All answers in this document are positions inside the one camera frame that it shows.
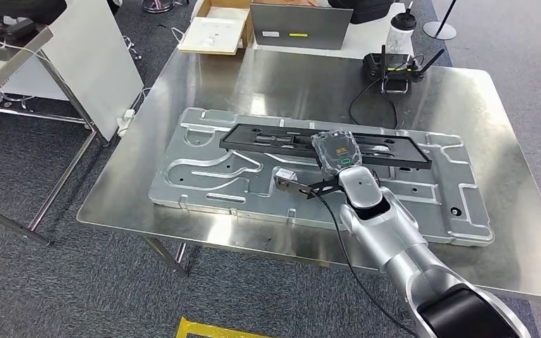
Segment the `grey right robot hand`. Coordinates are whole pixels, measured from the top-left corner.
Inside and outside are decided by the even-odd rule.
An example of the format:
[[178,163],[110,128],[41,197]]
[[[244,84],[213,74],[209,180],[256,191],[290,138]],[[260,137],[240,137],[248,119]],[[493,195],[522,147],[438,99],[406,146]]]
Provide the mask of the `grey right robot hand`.
[[325,180],[333,180],[344,169],[362,164],[361,150],[350,131],[318,132],[311,136],[311,144]]

